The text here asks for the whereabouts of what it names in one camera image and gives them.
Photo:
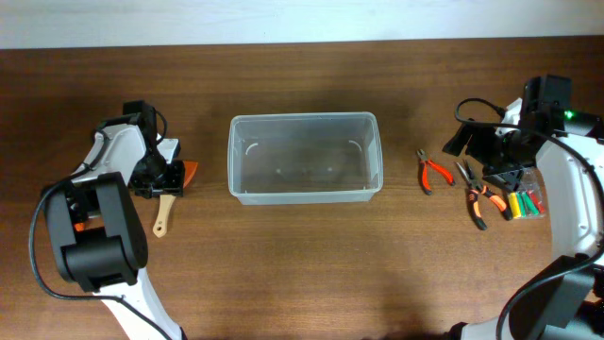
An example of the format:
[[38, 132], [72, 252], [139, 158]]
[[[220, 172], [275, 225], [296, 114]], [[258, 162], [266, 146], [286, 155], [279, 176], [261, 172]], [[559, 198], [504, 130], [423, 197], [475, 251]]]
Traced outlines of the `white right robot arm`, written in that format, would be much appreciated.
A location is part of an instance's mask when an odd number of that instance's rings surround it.
[[545, 184], [553, 262], [521, 286], [500, 314], [459, 323], [449, 339], [600, 339], [603, 336], [603, 119], [572, 108], [572, 81], [537, 76], [499, 123], [461, 118], [443, 151], [482, 164], [510, 194], [535, 168]]

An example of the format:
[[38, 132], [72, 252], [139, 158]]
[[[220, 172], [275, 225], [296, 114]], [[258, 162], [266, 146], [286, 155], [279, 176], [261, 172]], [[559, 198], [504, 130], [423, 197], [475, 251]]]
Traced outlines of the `wooden handle orange scraper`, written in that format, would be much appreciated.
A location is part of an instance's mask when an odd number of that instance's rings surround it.
[[[192, 181], [194, 174], [197, 171], [198, 163], [196, 161], [184, 161], [184, 179], [183, 187], [186, 188]], [[154, 234], [161, 238], [168, 230], [168, 219], [174, 202], [175, 195], [160, 195], [159, 196], [159, 211], [153, 227]]]

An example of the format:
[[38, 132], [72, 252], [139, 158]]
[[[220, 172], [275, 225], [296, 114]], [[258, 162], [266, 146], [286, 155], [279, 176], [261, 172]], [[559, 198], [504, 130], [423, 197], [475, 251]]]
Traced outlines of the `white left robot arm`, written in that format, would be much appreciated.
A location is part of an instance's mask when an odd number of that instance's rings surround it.
[[79, 295], [53, 291], [38, 269], [28, 240], [32, 272], [49, 296], [100, 301], [130, 339], [183, 339], [147, 272], [149, 249], [132, 201], [182, 196], [186, 167], [169, 139], [165, 117], [143, 100], [126, 102], [121, 116], [101, 122], [88, 155], [66, 178], [46, 187], [36, 207], [44, 215], [60, 276]]

